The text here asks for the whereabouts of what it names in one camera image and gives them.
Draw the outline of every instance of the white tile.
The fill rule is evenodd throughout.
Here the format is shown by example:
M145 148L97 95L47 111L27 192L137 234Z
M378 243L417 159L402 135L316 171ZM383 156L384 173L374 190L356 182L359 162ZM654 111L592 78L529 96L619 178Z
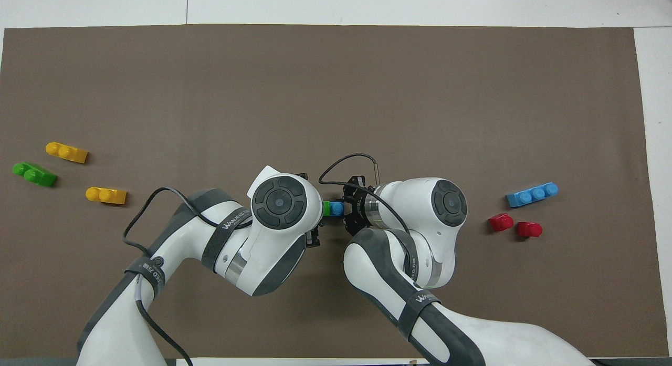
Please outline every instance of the white tile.
M660 282L667 316L668 346L672 354L672 28L638 28L634 39L642 86Z
M186 17L187 0L0 0L2 33L5 28L184 24Z
M188 23L672 26L672 0L189 0Z

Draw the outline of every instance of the brown mat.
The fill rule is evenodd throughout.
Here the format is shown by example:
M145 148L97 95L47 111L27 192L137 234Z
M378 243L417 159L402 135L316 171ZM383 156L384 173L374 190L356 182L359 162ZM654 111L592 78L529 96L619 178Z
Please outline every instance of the brown mat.
M8 29L0 84L0 357L75 356L138 255L120 235L156 187L247 203L266 164L315 183L355 151L384 182L440 176L465 192L457 270L435 291L447 307L536 323L587 355L667 354L631 29ZM50 141L88 162L46 154ZM12 175L23 161L56 187ZM352 174L370 166L331 176ZM559 196L507 209L505 194L549 181ZM128 203L89 202L89 186L127 189ZM177 205L159 196L131 237L151 243ZM490 233L504 211L544 234ZM195 357L415 356L346 281L343 226L321 235L274 294L252 299L188 260L151 313Z

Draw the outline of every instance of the velcro strap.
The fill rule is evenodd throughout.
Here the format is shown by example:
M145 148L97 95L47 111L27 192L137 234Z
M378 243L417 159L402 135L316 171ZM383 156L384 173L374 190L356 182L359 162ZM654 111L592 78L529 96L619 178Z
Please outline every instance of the velcro strap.
M247 220L252 216L249 208L240 207L235 209L230 213L219 225L215 228L214 233L211 238L208 240L208 245L203 249L203 254L201 255L201 264L214 271L214 265L217 263L217 257L219 256L222 248L224 248L229 237L233 234L233 230L236 229L242 222Z
M166 275L161 270L161 267L147 256L137 257L128 265L128 268L124 270L125 272L140 274L148 280L154 289L154 299L159 296L159 293L166 284Z
M439 301L437 297L434 296L431 292L427 290L420 290L406 301L406 306L401 310L401 315L399 316L399 323L396 328L401 332L401 335L408 340L411 337L411 330L415 322L418 320L420 313L422 312L427 304L430 304L434 301Z

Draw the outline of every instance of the yellow toy block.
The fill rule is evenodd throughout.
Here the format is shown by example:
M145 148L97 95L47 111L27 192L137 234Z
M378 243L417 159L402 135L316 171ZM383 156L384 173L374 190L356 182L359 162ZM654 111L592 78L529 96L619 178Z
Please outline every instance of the yellow toy block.
M55 141L47 144L44 149L46 150L46 153L49 153L52 156L57 156L61 159L70 160L76 163L84 163L86 155L89 154L89 151L57 143Z
M96 188L94 186L86 189L86 198L89 201L114 203L115 205L123 205L125 203L126 191L117 189Z

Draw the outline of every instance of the red toy block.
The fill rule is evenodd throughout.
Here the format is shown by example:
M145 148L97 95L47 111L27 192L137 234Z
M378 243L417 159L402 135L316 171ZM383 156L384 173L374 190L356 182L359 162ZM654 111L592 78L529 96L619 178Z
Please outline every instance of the red toy block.
M518 223L518 234L524 237L539 237L543 228L539 223L520 222Z
M492 225L492 229L497 232L513 227L513 218L511 218L509 214L497 214L494 217L489 218L488 222Z

